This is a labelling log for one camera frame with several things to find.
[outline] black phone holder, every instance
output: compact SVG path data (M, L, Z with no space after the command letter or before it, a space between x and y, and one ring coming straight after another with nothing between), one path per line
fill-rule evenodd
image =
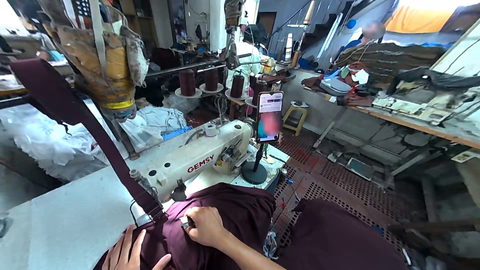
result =
M255 122L256 131L258 132L258 119L256 119ZM250 161L245 163L240 170L243 179L251 184L263 184L267 179L267 170L262 164L260 164L260 160L262 159L262 155L264 152L264 146L264 143L260 144L257 155L255 156L255 162Z

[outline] smartphone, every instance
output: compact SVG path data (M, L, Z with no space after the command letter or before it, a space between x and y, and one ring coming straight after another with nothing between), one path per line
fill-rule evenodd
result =
M283 128L283 92L262 92L257 104L257 142L269 143L278 140Z

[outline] white shirt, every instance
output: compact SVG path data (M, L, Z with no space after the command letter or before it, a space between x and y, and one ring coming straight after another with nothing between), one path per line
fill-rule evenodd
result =
M235 42L235 45L237 46L237 55L247 54L247 53L252 54L249 57L240 58L240 63L256 62L256 61L262 60L260 58L260 53L255 46L243 41ZM245 78L243 80L243 92L247 92L246 95L248 96L248 80L250 77L250 73L254 73L255 75L257 75L261 71L261 69L262 69L262 66L259 63L257 63L257 64L241 65L234 70L229 70L228 78L227 78L227 87L229 89L232 88L234 75L242 75Z

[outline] blue balloon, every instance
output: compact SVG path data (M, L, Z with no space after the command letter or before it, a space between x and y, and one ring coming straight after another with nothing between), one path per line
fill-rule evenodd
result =
M347 28L348 28L348 29L352 29L352 28L355 27L356 24L357 24L357 20L351 19L351 20L349 20L348 23L347 23Z

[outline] yellow tape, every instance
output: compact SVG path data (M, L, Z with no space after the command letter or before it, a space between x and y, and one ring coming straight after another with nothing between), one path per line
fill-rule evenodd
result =
M131 105L133 105L133 101L129 100L123 102L102 104L102 107L107 109L123 109Z

